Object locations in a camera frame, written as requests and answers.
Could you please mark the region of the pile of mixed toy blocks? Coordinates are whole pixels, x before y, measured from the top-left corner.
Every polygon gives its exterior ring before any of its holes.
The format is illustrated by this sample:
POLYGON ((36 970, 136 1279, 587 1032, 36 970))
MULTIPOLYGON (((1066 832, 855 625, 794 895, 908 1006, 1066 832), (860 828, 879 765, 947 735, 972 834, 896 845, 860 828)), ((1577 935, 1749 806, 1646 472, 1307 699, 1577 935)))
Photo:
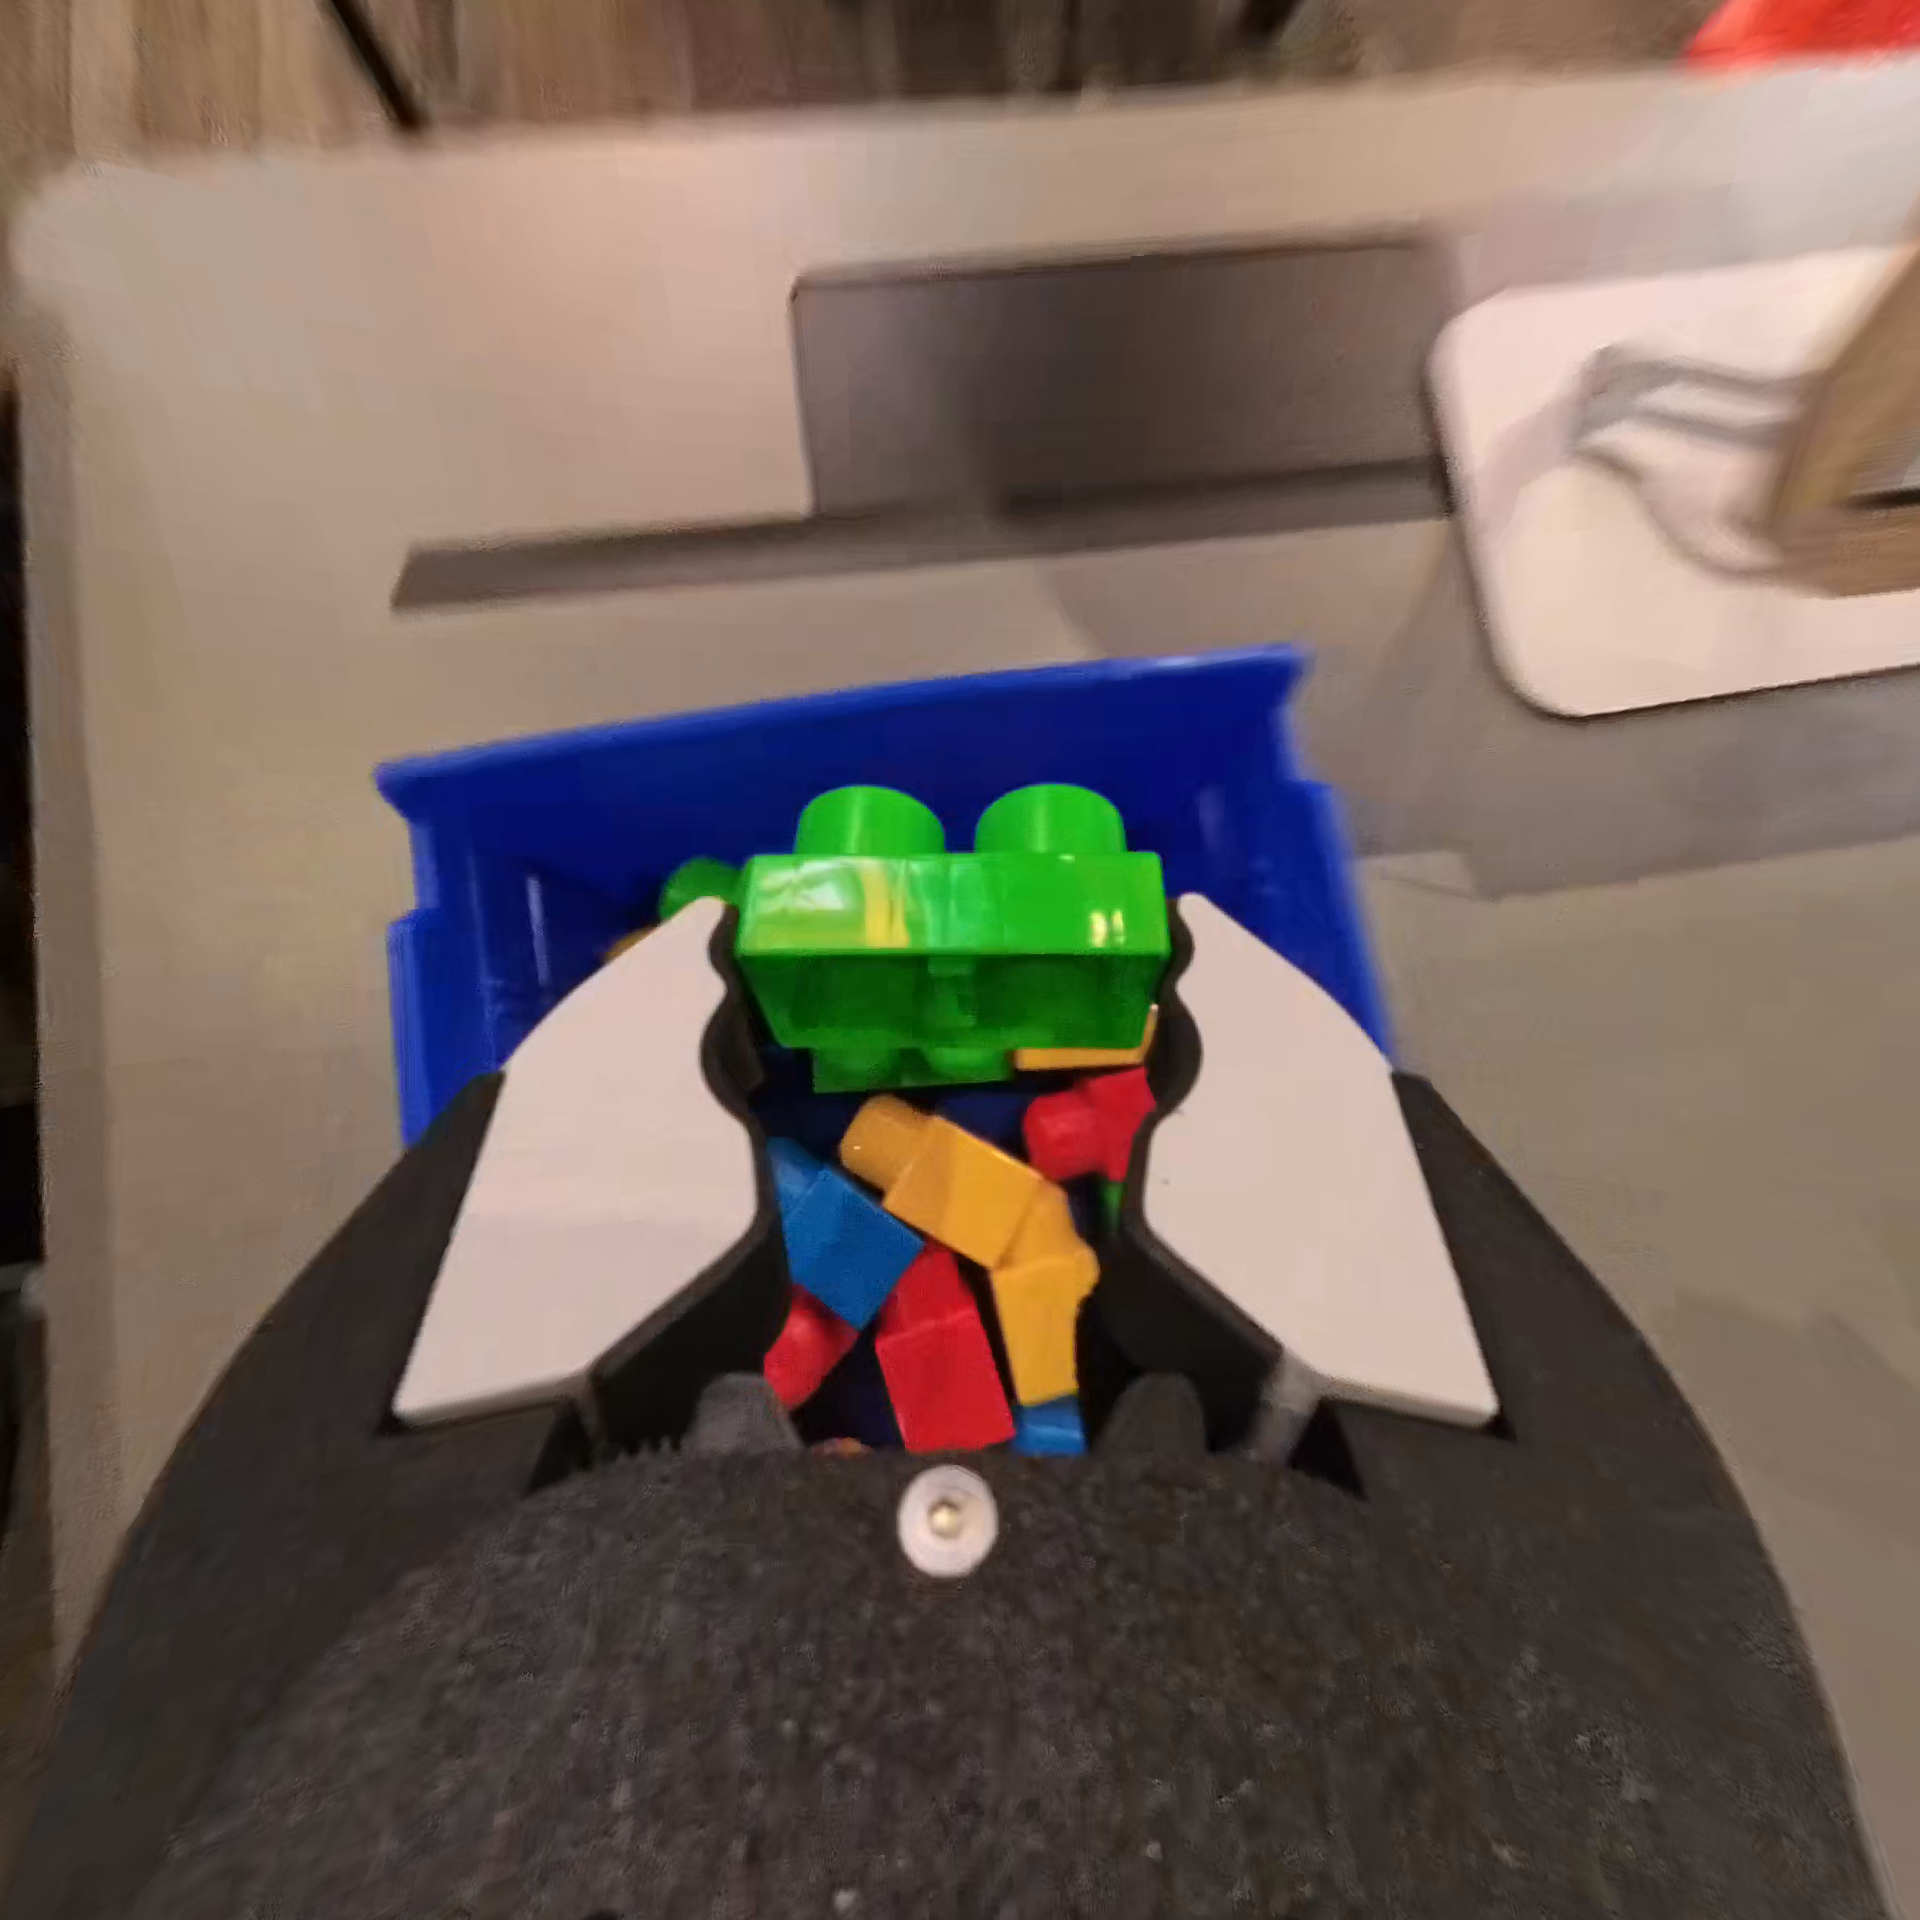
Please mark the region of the pile of mixed toy blocks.
POLYGON ((950 1116, 890 1091, 835 1155, 828 1113, 762 1135, 787 1268, 762 1376, 833 1445, 1086 1450, 1085 1312, 1098 1254, 1073 1194, 950 1116))

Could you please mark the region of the blue plastic storage bin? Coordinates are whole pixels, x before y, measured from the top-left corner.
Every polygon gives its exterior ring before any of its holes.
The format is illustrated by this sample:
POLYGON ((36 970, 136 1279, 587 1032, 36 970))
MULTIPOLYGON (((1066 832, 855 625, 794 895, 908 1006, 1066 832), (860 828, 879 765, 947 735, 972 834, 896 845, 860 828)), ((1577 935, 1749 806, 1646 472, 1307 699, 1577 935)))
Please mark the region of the blue plastic storage bin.
POLYGON ((415 906, 389 928, 399 1140, 413 1145, 643 924, 697 856, 793 844, 805 804, 886 785, 950 845, 1030 783, 1093 787, 1177 895, 1202 894, 1393 1047, 1334 790, 1298 748, 1297 644, 828 690, 389 761, 415 906))

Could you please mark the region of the green two-stud toy block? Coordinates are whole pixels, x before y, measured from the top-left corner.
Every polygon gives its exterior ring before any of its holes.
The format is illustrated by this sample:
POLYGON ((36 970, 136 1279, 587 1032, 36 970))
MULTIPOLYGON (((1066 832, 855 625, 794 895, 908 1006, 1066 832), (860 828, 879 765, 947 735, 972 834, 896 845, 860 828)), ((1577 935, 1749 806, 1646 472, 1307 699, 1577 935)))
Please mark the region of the green two-stud toy block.
POLYGON ((996 1084, 1021 1054, 1136 1054, 1172 958, 1159 854, 1073 781, 1005 792, 948 844, 913 793, 812 798, 733 892, 734 962, 823 1094, 996 1084))

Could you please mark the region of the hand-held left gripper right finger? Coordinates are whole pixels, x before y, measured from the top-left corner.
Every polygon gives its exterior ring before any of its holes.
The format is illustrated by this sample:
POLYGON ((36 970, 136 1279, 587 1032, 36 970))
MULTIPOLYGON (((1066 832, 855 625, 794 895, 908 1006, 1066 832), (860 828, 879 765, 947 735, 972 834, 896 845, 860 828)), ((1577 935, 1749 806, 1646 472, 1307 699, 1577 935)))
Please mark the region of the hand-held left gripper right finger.
POLYGON ((1209 1447, 1294 1447, 1325 1406, 1487 1431, 1503 1402, 1395 1068, 1202 894, 1121 1199, 1121 1354, 1184 1382, 1209 1447))

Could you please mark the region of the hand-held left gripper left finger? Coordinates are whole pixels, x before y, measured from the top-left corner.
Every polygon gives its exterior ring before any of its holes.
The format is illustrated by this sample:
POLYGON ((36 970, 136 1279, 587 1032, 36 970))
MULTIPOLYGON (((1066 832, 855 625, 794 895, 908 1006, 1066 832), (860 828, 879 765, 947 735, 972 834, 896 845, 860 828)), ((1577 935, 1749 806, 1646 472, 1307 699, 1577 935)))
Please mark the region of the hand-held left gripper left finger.
POLYGON ((716 897, 539 1022, 499 1077, 399 1419, 573 1403, 684 1427, 715 1380, 761 1370, 790 1274, 752 1054, 716 897))

